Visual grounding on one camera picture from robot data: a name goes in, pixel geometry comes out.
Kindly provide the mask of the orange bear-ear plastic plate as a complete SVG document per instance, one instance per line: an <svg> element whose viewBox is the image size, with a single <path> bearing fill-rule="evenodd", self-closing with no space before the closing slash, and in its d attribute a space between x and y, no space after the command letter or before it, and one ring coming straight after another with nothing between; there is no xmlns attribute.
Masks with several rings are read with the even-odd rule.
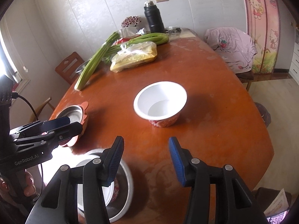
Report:
<svg viewBox="0 0 299 224"><path fill-rule="evenodd" d="M73 138L69 139L68 142L65 141L65 142L61 145L62 147L73 147L73 146L76 144L76 142L78 141L78 139L79 139L79 138L84 134L84 132L85 132L85 129L86 129L86 127L87 127L87 122L88 122L88 114L87 114L86 110L87 110L87 108L88 108L88 106L89 106L89 102L88 102L88 101L85 101L85 102L81 103L79 106L81 106L82 109L83 109L83 119L82 119L82 123L81 123L82 128L83 128L83 129L82 129L82 132L81 132L81 134L79 134L78 136L74 136Z"/></svg>

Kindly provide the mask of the yellow noodles plastic bag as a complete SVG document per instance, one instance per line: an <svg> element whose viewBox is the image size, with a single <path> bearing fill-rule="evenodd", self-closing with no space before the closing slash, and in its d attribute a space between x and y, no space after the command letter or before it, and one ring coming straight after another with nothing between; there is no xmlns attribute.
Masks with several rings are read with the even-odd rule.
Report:
<svg viewBox="0 0 299 224"><path fill-rule="evenodd" d="M118 73L124 69L153 62L157 55L157 45L152 41L121 46L121 50L111 59L110 71Z"/></svg>

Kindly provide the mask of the shallow steel round pan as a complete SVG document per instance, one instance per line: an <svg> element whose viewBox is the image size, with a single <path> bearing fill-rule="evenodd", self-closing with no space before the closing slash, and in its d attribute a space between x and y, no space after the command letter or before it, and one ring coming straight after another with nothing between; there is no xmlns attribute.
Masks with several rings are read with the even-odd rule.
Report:
<svg viewBox="0 0 299 224"><path fill-rule="evenodd" d="M83 109L79 105L72 105L63 109L56 118L68 117L70 123L79 122L82 123Z"/></svg>

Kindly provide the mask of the stainless steel deep bowl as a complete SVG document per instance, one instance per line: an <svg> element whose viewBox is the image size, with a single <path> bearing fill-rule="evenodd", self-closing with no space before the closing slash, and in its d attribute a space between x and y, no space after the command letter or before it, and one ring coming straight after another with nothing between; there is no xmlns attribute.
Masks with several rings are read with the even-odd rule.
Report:
<svg viewBox="0 0 299 224"><path fill-rule="evenodd" d="M91 155L101 156L104 149L94 149L81 156L80 161ZM119 184L119 192L116 199L106 206L110 223L120 220L128 211L133 198L133 178L128 165L121 160L115 177ZM78 208L78 221L85 223L85 212Z"/></svg>

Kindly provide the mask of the steel mixing bowl far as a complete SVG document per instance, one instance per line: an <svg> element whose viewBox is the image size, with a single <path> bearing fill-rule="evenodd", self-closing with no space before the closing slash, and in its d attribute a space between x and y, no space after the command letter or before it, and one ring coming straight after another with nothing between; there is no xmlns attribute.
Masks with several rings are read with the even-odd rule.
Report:
<svg viewBox="0 0 299 224"><path fill-rule="evenodd" d="M80 65L76 70L75 73L80 75L83 70L85 69L85 67L87 66L87 64L89 63L89 60L85 61L82 65Z"/></svg>

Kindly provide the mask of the celery bunch rear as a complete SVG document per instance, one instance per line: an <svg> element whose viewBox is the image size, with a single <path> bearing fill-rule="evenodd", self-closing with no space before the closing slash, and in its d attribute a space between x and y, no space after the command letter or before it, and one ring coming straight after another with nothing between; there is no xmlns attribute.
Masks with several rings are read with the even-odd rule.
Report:
<svg viewBox="0 0 299 224"><path fill-rule="evenodd" d="M110 49L107 51L106 56L112 56L115 55L118 51L122 49L122 47L127 48L131 45L135 45L138 43L144 43L151 41L155 43L156 45L162 45L169 42L169 36L165 33L148 33L144 34L138 37L135 37L133 39L130 39L126 42L113 45L110 47Z"/></svg>

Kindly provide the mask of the pink cloth on chair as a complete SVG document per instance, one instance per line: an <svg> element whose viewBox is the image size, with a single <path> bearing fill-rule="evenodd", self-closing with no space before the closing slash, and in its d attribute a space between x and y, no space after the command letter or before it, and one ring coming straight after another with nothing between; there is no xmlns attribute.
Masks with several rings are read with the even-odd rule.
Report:
<svg viewBox="0 0 299 224"><path fill-rule="evenodd" d="M235 74L251 71L257 49L247 33L234 27L211 28L205 41Z"/></svg>

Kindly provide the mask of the celery bunch front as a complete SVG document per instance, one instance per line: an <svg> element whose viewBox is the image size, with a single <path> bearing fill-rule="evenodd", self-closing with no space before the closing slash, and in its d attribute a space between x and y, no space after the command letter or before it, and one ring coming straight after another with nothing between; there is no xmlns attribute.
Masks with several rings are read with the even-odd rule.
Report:
<svg viewBox="0 0 299 224"><path fill-rule="evenodd" d="M83 72L80 74L74 89L76 91L81 91L94 71L96 70L97 66L99 65L99 62L102 60L102 58L106 55L110 47L113 45L113 43L120 38L120 34L118 32L113 32L109 38L102 44L100 49L93 55L93 57L90 59L90 61L87 63L85 68L83 69Z"/></svg>

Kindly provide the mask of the black thermos bottle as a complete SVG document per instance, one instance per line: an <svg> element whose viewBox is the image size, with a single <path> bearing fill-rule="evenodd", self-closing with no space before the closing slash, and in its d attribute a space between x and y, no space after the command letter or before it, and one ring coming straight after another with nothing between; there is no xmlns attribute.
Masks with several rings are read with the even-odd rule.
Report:
<svg viewBox="0 0 299 224"><path fill-rule="evenodd" d="M149 24L151 33L165 33L165 27L161 18L160 10L153 1L144 3L144 15Z"/></svg>

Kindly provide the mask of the curved-back wooden chair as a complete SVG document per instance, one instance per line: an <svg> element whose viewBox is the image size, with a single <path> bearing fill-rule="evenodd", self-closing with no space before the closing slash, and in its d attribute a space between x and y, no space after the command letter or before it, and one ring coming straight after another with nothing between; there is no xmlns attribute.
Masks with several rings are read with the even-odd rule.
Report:
<svg viewBox="0 0 299 224"><path fill-rule="evenodd" d="M29 118L29 122L37 121L41 112L47 105L52 109L52 111L54 111L55 107L51 104L51 101L52 101L52 97L49 97L48 99L45 100L45 102L43 102L40 106L34 109L32 115Z"/></svg>

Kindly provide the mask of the brown wooden slat chair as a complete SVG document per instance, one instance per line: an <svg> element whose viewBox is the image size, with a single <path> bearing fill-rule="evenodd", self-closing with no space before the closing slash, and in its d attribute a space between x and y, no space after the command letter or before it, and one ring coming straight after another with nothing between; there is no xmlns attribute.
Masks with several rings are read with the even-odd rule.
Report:
<svg viewBox="0 0 299 224"><path fill-rule="evenodd" d="M67 83L72 85L78 77L78 74L75 71L83 63L84 60L81 58L81 56L77 52L73 52L55 68L55 71Z"/></svg>

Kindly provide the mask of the white shelf cabinet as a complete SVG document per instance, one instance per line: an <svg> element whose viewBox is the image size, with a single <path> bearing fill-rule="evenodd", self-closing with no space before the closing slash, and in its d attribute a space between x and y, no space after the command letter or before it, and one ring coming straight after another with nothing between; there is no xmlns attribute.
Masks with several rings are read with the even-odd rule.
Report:
<svg viewBox="0 0 299 224"><path fill-rule="evenodd" d="M299 44L298 44L298 25L295 29L295 45L293 49L293 56L291 60L291 66L289 69L289 74L292 78L299 84Z"/></svg>

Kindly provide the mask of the celery bunch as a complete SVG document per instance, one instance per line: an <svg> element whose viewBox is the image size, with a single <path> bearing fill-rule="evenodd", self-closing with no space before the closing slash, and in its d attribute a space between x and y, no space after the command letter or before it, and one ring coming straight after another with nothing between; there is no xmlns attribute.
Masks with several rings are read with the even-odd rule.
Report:
<svg viewBox="0 0 299 224"><path fill-rule="evenodd" d="M118 51L122 49L122 47L127 48L131 45L135 45L138 43L144 43L151 41L155 43L156 45L162 45L169 42L169 36L165 33L148 33L144 34L138 37L135 37L133 39L130 39L126 42L113 45L110 47L110 49L107 51L106 56L112 56L115 55Z"/></svg>
<svg viewBox="0 0 299 224"><path fill-rule="evenodd" d="M113 43L120 38L120 34L118 32L113 32L109 38L102 44L100 49L93 55L93 57L90 59L90 61L87 63L85 68L83 69L83 72L80 74L74 89L76 91L81 91L94 71L96 70L97 66L99 65L99 62L102 60L102 58L106 55L110 47L113 45Z"/></svg>

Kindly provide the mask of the pink hello kitty wardrobe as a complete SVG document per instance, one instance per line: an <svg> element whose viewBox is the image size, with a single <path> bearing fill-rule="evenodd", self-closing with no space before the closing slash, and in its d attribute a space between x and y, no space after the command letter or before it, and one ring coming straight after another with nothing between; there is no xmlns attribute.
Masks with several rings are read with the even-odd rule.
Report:
<svg viewBox="0 0 299 224"><path fill-rule="evenodd" d="M280 40L280 17L277 0L244 0L247 33L257 49L253 57L255 74L273 72Z"/></svg>

